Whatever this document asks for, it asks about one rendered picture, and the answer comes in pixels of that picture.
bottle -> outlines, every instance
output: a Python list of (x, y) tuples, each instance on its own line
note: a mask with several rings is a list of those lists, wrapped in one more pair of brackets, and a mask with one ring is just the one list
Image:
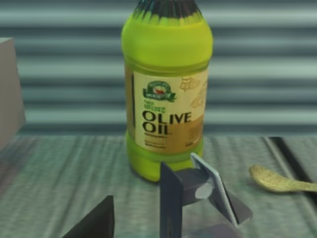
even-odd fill
[(202, 156), (211, 29), (194, 0), (140, 0), (121, 38), (127, 155), (159, 181), (161, 162), (177, 171)]

gray box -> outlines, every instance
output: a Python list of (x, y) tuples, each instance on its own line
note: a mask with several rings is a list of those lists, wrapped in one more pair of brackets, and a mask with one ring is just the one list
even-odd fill
[(12, 38), (0, 38), (0, 150), (25, 124)]

gray wall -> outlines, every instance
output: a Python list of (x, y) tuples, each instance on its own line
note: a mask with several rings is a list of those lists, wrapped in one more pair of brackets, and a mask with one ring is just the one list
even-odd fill
[[(206, 133), (317, 131), (317, 2), (197, 1), (212, 27)], [(1, 0), (24, 132), (125, 130), (121, 27), (133, 0)]]

brand logo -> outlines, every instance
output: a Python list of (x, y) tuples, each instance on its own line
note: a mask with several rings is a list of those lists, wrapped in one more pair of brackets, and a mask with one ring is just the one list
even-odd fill
[(175, 93), (172, 93), (170, 85), (163, 81), (153, 81), (143, 89), (143, 97), (159, 101), (167, 100), (171, 103), (175, 101)]

beige label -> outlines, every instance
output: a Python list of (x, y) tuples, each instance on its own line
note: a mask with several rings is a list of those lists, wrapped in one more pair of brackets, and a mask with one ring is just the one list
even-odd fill
[(146, 150), (180, 153), (201, 140), (208, 70), (155, 77), (126, 67), (128, 131)]

